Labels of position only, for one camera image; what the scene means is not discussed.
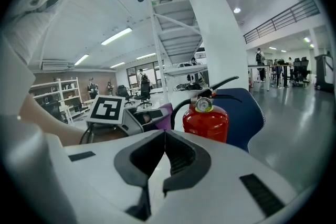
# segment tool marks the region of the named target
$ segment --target fire extinguisher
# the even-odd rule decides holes
[[[181,107],[189,104],[189,109],[183,115],[184,132],[226,143],[229,115],[224,109],[213,105],[211,99],[234,99],[242,102],[232,95],[216,94],[214,92],[220,86],[238,78],[231,77],[205,90],[201,90],[195,97],[184,100],[176,106],[171,116],[172,129],[175,127],[177,112]]]

